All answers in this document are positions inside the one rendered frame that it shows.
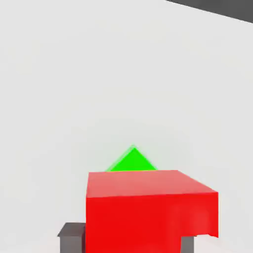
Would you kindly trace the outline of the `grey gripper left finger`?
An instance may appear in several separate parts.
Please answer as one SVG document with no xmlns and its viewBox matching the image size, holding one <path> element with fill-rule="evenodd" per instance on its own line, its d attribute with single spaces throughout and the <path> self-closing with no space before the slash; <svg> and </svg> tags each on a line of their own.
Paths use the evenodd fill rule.
<svg viewBox="0 0 253 253">
<path fill-rule="evenodd" d="M 66 222 L 47 232 L 39 244 L 39 253 L 85 253 L 85 222 Z"/>
</svg>

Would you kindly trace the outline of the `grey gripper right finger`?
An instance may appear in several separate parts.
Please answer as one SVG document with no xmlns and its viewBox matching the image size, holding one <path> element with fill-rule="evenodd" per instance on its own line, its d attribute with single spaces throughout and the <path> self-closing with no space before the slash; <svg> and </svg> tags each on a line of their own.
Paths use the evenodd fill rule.
<svg viewBox="0 0 253 253">
<path fill-rule="evenodd" d="M 181 238 L 181 253 L 212 253 L 213 238 L 209 235 L 185 236 Z"/>
</svg>

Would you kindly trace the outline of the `small red cube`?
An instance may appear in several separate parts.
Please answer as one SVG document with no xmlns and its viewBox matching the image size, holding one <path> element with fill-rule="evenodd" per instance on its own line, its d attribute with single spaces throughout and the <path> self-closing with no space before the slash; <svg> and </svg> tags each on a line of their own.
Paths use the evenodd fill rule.
<svg viewBox="0 0 253 253">
<path fill-rule="evenodd" d="M 91 172 L 86 253 L 180 253 L 218 236 L 218 192 L 177 170 Z"/>
</svg>

